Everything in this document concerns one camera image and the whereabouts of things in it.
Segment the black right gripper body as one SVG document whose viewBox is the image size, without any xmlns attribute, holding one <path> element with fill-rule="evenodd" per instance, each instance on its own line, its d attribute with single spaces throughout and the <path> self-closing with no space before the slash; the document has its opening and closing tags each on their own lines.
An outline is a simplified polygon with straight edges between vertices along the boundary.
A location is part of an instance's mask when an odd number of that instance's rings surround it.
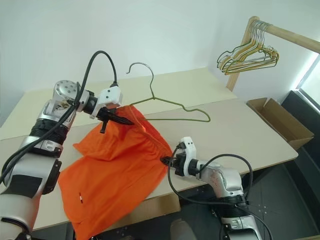
<svg viewBox="0 0 320 240">
<path fill-rule="evenodd" d="M 188 175 L 187 154 L 178 153 L 173 159 L 172 165 L 174 168 L 174 174 L 177 176 Z"/>
</svg>

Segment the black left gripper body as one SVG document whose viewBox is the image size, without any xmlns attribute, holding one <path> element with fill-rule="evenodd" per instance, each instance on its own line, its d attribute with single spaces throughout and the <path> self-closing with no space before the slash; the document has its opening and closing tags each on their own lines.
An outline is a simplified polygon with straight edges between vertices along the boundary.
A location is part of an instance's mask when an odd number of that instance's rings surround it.
<svg viewBox="0 0 320 240">
<path fill-rule="evenodd" d="M 116 108 L 108 109 L 107 107 L 102 107 L 98 111 L 96 118 L 101 122 L 108 122 L 108 121 L 117 122 L 118 116 L 116 115 Z"/>
</svg>

